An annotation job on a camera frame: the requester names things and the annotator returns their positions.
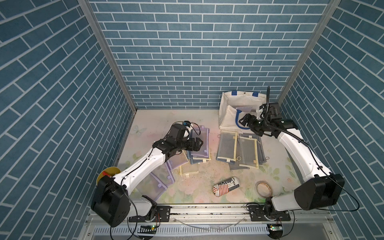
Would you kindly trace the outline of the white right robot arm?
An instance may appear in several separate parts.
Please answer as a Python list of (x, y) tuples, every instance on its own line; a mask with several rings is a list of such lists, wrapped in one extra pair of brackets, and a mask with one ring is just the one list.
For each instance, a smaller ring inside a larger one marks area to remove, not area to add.
[(258, 136), (274, 137), (285, 147), (302, 177), (292, 193), (266, 201), (276, 212), (312, 210), (334, 206), (345, 185), (340, 174), (333, 174), (311, 150), (294, 120), (284, 119), (277, 103), (263, 104), (259, 116), (244, 115), (238, 123)]

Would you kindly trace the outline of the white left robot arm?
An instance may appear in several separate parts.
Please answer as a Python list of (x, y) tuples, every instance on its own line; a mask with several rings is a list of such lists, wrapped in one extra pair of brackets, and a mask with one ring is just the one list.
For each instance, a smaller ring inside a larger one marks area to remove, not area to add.
[(97, 183), (91, 209), (110, 227), (120, 225), (127, 218), (143, 217), (152, 221), (157, 217), (157, 203), (147, 196), (132, 199), (132, 191), (171, 157), (182, 151), (198, 152), (203, 140), (193, 138), (191, 133), (201, 134), (200, 126), (189, 121), (175, 122), (151, 149), (129, 168), (118, 174), (105, 174)]

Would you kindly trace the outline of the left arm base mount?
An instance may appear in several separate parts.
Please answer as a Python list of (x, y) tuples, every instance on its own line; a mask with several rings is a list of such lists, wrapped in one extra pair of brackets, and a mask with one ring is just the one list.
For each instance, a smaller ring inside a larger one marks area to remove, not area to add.
[(129, 217), (130, 223), (163, 223), (163, 222), (169, 222), (171, 214), (171, 207), (170, 206), (156, 206), (151, 207), (150, 211), (144, 215), (139, 214), (138, 216), (134, 214), (133, 217)]

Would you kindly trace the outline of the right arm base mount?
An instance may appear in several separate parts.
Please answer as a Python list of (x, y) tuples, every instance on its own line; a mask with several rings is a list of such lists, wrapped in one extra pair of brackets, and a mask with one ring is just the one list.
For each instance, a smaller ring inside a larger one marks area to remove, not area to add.
[(246, 205), (252, 222), (289, 222), (291, 216), (288, 211), (276, 211), (272, 206), (250, 203)]

